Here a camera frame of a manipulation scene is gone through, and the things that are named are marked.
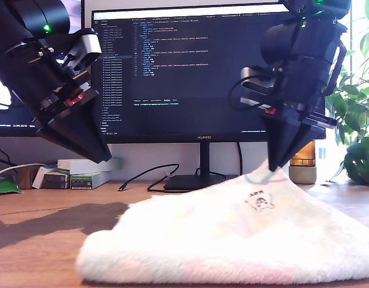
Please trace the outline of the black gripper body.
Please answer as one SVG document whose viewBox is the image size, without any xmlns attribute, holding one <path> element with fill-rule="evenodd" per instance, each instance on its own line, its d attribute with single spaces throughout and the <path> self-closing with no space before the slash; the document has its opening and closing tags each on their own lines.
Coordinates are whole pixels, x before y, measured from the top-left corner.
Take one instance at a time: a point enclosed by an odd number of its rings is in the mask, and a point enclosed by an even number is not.
<svg viewBox="0 0 369 288">
<path fill-rule="evenodd" d="M 55 46 L 24 44 L 0 54 L 0 80 L 29 107 L 36 127 L 98 94 L 90 87 L 87 69 L 100 48 L 77 44 L 66 53 L 63 64 L 56 61 L 56 52 Z"/>
<path fill-rule="evenodd" d="M 251 65 L 241 70 L 240 85 L 248 90 L 239 100 L 244 110 L 268 108 L 292 110 L 312 127 L 334 128 L 337 121 L 319 111 L 326 92 L 332 87 L 331 63 L 311 57 L 264 57 L 264 66 Z"/>
</svg>

